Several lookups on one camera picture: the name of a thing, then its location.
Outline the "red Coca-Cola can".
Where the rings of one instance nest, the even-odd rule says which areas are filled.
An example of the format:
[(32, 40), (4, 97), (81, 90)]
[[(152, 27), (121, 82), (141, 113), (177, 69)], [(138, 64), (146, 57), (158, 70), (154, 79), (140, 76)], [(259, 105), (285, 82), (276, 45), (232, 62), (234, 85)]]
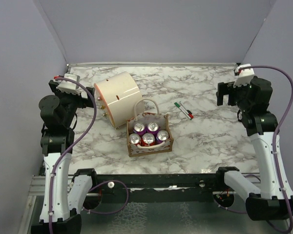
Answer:
[(153, 146), (155, 145), (155, 137), (151, 133), (145, 133), (141, 138), (142, 146)]
[(143, 136), (146, 133), (146, 126), (142, 122), (135, 122), (133, 125), (133, 132), (140, 136)]

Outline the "purple Fanta can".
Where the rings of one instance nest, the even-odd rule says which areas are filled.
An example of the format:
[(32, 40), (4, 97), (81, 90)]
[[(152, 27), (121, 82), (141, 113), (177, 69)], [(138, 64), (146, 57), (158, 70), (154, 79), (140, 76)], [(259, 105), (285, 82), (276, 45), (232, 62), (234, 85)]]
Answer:
[(128, 141), (130, 144), (140, 145), (141, 144), (141, 137), (136, 133), (132, 133), (129, 135)]

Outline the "purple soda can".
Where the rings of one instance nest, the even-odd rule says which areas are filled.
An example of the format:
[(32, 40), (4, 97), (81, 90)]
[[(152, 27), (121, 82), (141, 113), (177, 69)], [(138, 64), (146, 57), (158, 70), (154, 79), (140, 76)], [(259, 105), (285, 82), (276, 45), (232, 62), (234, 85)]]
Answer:
[(151, 134), (157, 134), (160, 131), (160, 126), (157, 122), (149, 122), (146, 125), (146, 132)]
[(166, 130), (160, 130), (155, 137), (156, 144), (161, 144), (169, 139), (169, 133)]

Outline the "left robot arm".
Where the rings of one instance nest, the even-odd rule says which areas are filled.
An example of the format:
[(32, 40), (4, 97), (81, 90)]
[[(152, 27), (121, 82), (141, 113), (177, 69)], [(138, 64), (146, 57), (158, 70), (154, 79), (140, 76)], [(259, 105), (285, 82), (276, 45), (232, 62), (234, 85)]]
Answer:
[(85, 136), (75, 139), (71, 123), (79, 108), (96, 109), (95, 90), (77, 80), (56, 77), (49, 82), (52, 95), (39, 102), (43, 120), (41, 147), (45, 165), (45, 189), (39, 223), (33, 234), (79, 234), (81, 210), (87, 193), (98, 187), (94, 169), (79, 169), (68, 187), (68, 171), (73, 147)]

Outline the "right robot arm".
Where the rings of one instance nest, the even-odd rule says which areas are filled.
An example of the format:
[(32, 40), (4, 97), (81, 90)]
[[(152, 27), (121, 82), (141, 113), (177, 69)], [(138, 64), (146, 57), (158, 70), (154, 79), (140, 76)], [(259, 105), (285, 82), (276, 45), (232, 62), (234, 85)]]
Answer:
[(244, 200), (253, 221), (285, 220), (293, 215), (293, 191), (282, 165), (279, 136), (273, 135), (278, 121), (268, 111), (272, 92), (271, 82), (257, 76), (239, 86), (221, 82), (216, 92), (218, 106), (227, 95), (228, 104), (239, 109), (239, 122), (255, 150), (261, 186), (253, 185), (235, 167), (218, 168), (214, 184), (221, 191), (233, 189)]

